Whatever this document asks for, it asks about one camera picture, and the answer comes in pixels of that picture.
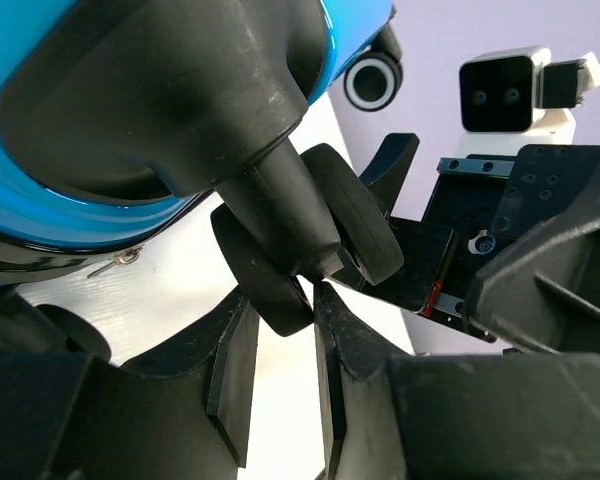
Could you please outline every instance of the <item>camera lens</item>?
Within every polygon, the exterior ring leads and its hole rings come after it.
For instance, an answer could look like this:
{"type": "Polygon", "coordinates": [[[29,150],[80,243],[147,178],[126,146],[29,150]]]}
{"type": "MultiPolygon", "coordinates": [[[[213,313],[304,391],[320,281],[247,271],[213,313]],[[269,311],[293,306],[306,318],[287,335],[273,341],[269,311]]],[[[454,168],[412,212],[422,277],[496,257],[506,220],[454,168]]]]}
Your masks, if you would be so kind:
{"type": "Polygon", "coordinates": [[[478,90],[473,94],[473,104],[480,106],[487,102],[487,94],[482,90],[478,90]]]}
{"type": "Polygon", "coordinates": [[[508,88],[504,92],[504,103],[507,105],[513,105],[518,100],[520,100],[520,91],[517,88],[508,88]]]}

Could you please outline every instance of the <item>blue surface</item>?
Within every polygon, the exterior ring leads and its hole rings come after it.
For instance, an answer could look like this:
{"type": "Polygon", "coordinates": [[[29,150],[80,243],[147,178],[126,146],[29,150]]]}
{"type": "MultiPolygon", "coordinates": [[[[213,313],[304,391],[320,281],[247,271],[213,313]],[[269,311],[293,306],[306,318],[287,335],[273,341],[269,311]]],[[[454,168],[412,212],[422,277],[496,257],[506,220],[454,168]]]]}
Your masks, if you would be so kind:
{"type": "MultiPolygon", "coordinates": [[[[389,19],[391,0],[321,0],[329,27],[326,66],[313,103],[389,19]]],[[[0,87],[75,0],[0,0],[0,87]]],[[[68,168],[71,159],[67,159],[68,168]]],[[[160,226],[189,199],[116,207],[54,193],[28,177],[0,144],[0,231],[59,247],[97,247],[160,226]]]]}
{"type": "Polygon", "coordinates": [[[316,89],[316,101],[344,73],[389,21],[392,0],[320,0],[329,29],[327,60],[316,89]]]}

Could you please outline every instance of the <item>caster wheel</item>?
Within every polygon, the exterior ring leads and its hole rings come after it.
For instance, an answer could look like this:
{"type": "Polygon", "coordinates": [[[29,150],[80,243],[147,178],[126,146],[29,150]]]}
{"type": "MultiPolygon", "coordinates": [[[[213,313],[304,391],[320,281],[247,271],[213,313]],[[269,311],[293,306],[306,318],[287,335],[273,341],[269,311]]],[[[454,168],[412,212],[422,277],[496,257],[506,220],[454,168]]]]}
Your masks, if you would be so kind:
{"type": "Polygon", "coordinates": [[[211,225],[240,288],[278,335],[293,335],[313,323],[313,310],[298,279],[269,259],[226,205],[213,211],[211,225]]]}
{"type": "Polygon", "coordinates": [[[344,76],[344,93],[349,102],[364,112],[377,112],[396,98],[402,85],[402,67],[389,55],[366,52],[344,76]]]}
{"type": "Polygon", "coordinates": [[[347,162],[327,144],[302,154],[339,227],[354,265],[371,285],[383,282],[404,264],[402,249],[373,195],[347,162]]]}
{"type": "Polygon", "coordinates": [[[91,353],[105,362],[111,360],[107,340],[82,317],[55,305],[38,305],[36,308],[67,336],[69,351],[91,353]]]}

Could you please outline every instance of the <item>wheel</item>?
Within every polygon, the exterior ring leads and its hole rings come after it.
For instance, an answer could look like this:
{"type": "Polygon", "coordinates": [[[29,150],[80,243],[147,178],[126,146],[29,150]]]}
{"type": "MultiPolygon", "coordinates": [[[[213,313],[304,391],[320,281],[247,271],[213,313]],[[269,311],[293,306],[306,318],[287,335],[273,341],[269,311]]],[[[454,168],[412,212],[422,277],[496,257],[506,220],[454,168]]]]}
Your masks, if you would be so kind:
{"type": "Polygon", "coordinates": [[[298,279],[269,259],[225,204],[213,211],[211,225],[240,288],[278,335],[293,335],[313,323],[313,310],[298,279]]]}
{"type": "Polygon", "coordinates": [[[111,360],[107,340],[82,317],[55,305],[38,305],[36,308],[68,337],[69,351],[91,353],[105,362],[111,360]]]}
{"type": "Polygon", "coordinates": [[[343,245],[364,279],[383,282],[404,264],[402,249],[373,195],[327,144],[302,154],[340,229],[343,245]]]}
{"type": "Polygon", "coordinates": [[[402,85],[400,64],[386,53],[366,52],[344,76],[349,102],[364,112],[377,112],[396,98],[402,85]]]}

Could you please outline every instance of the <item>black camera face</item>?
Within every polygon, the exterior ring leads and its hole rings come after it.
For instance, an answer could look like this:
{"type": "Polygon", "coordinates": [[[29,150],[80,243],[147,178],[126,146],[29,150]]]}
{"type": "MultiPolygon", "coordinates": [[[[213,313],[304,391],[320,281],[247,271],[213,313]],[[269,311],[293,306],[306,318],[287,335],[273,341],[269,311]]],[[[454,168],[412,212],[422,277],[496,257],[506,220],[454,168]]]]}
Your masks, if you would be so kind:
{"type": "Polygon", "coordinates": [[[533,124],[534,64],[526,56],[460,69],[462,124],[468,132],[524,132],[533,124]]]}

